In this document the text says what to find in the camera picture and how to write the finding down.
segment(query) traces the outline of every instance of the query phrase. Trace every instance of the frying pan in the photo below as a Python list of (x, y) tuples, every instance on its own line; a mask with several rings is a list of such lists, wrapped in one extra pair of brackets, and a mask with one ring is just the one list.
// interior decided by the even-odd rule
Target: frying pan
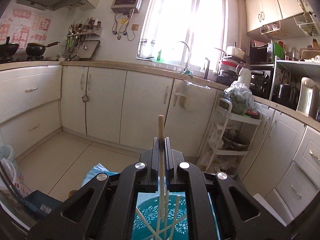
[(26, 54), (28, 56), (39, 57), (45, 52), (45, 48), (52, 47), (59, 44), (59, 41), (48, 44), (47, 46), (38, 43), (28, 43), (26, 47)]
[(13, 56), (19, 47), (17, 43), (9, 43), (10, 37), (7, 37), (5, 44), (0, 45), (0, 57)]

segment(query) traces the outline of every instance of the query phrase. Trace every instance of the window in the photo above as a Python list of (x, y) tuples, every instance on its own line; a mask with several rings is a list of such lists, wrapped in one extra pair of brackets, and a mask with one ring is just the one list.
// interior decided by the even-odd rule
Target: window
[(225, 0), (153, 0), (145, 22), (139, 57), (185, 66), (190, 47), (190, 69), (204, 71), (205, 58), (215, 70), (222, 48)]

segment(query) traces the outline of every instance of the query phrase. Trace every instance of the pot handle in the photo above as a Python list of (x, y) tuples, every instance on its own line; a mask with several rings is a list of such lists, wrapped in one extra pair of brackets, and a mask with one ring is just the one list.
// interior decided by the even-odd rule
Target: pot handle
[(54, 42), (54, 43), (50, 43), (50, 44), (48, 44), (47, 46), (45, 46), (46, 48), (48, 48), (48, 47), (52, 47), (52, 46), (54, 46), (54, 45), (57, 45), (57, 44), (59, 44), (60, 42), (59, 41), (56, 41), (56, 42)]

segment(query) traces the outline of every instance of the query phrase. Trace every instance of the blue plastic bag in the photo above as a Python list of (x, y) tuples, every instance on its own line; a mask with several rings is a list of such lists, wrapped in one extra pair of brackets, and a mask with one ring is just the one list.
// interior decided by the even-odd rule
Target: blue plastic bag
[(108, 171), (101, 163), (94, 166), (88, 174), (84, 177), (84, 180), (82, 182), (81, 187), (83, 187), (85, 184), (87, 184), (91, 179), (93, 179), (95, 176), (97, 176), (99, 173), (105, 173), (108, 176), (112, 176), (115, 174), (118, 174), (118, 172), (112, 172)]

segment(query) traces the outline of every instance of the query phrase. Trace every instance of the green bottle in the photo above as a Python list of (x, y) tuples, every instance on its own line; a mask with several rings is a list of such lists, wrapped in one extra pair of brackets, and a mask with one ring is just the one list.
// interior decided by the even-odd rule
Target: green bottle
[(161, 58), (161, 50), (159, 50), (159, 52), (158, 52), (157, 61), (160, 61), (160, 58)]

